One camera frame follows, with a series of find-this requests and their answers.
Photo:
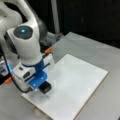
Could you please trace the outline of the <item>white and blue gripper body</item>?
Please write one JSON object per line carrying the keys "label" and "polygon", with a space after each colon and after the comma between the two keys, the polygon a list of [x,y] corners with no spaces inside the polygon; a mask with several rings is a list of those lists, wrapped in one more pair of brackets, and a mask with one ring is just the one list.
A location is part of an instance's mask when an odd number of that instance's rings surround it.
{"label": "white and blue gripper body", "polygon": [[36,66],[23,66],[21,62],[13,69],[15,82],[22,90],[29,87],[37,89],[48,77],[48,72],[54,67],[52,54],[44,57]]}

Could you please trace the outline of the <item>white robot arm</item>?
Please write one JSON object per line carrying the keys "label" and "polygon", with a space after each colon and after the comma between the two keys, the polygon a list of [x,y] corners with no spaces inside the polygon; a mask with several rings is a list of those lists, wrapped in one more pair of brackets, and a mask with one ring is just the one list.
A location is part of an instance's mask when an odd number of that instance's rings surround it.
{"label": "white robot arm", "polygon": [[20,57],[13,69],[13,82],[23,92],[39,89],[47,93],[51,84],[48,72],[54,66],[53,55],[42,53],[40,42],[47,36],[47,28],[26,0],[0,0],[0,13],[5,27],[3,38],[8,49]]}

